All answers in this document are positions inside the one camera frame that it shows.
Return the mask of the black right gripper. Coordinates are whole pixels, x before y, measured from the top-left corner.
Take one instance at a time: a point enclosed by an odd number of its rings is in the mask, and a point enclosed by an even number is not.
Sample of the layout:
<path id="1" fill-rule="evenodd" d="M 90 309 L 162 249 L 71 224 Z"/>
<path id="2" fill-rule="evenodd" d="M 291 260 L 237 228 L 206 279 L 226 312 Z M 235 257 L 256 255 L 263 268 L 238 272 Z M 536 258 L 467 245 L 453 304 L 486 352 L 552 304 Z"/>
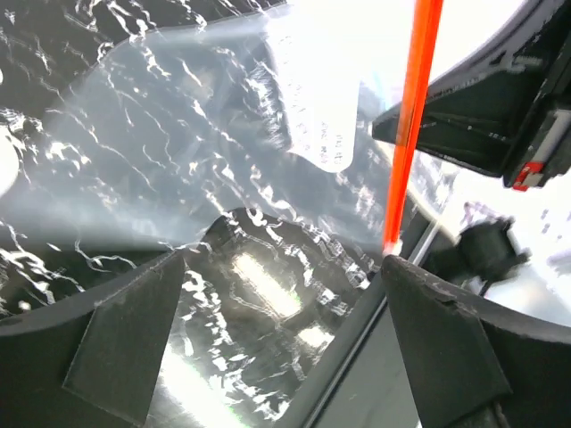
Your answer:
<path id="1" fill-rule="evenodd" d="M 542 187 L 570 169 L 570 4 L 525 1 L 482 46 L 429 80 L 443 5 L 415 5 L 403 97 L 373 123 L 399 154 L 420 150 Z"/>

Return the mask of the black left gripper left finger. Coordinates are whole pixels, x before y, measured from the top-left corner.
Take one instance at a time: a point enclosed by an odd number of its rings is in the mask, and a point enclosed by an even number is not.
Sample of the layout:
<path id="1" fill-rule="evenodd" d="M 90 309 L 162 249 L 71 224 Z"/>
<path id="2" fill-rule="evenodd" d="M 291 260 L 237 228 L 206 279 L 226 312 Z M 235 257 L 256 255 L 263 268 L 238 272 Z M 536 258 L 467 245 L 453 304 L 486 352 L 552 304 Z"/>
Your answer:
<path id="1" fill-rule="evenodd" d="M 1 425 L 143 426 L 184 271 L 173 251 L 2 320 Z"/>

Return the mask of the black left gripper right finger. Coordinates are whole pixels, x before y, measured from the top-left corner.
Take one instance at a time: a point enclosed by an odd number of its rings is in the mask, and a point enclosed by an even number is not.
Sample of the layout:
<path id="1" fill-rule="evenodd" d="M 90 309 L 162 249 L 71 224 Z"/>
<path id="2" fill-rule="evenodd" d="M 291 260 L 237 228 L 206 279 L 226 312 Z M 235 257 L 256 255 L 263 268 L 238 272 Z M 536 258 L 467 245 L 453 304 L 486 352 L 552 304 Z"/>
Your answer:
<path id="1" fill-rule="evenodd" d="M 420 423 L 568 427 L 570 329 L 443 281 L 398 256 L 381 267 Z"/>

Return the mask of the clear bag with orange zipper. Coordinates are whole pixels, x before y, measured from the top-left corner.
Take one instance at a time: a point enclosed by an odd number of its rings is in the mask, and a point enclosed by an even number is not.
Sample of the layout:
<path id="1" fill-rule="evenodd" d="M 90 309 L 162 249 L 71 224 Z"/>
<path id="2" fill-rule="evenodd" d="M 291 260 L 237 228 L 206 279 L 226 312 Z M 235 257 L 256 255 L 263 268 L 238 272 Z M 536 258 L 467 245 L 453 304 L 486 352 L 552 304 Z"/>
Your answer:
<path id="1" fill-rule="evenodd" d="M 418 425 L 371 135 L 413 11 L 2 2 L 2 426 Z"/>

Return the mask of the black marble pattern mat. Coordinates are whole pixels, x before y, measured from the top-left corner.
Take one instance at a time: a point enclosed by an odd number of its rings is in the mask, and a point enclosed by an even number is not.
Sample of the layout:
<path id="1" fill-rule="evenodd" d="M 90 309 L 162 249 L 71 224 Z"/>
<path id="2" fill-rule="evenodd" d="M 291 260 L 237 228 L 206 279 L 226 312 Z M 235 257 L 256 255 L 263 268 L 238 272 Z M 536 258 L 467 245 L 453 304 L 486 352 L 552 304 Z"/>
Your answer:
<path id="1" fill-rule="evenodd" d="M 240 208 L 379 251 L 363 51 L 313 2 L 2 2 L 2 316 L 201 250 Z"/>

